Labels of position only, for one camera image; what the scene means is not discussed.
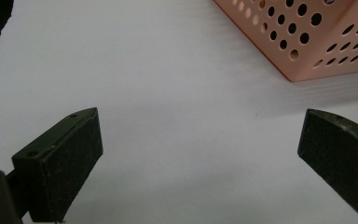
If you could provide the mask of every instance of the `perforated basket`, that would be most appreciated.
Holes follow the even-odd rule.
[[[358,72],[358,0],[214,0],[291,81]]]

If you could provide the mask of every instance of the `basket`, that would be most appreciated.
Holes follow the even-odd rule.
[[[358,72],[358,0],[214,0],[291,81]]]

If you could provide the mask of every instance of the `pink plastic basket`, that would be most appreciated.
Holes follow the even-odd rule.
[[[214,0],[291,81],[358,72],[358,0]]]

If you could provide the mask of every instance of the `white surface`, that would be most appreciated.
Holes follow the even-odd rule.
[[[290,83],[211,0],[24,0],[12,15],[0,169],[99,108],[104,155],[68,224],[358,223],[296,154],[307,108],[358,122],[358,74]]]

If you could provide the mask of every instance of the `white table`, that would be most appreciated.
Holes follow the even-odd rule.
[[[287,81],[212,0],[16,1],[0,169],[93,106],[104,155],[68,224],[358,223],[296,154],[307,108],[358,122],[358,74]]]

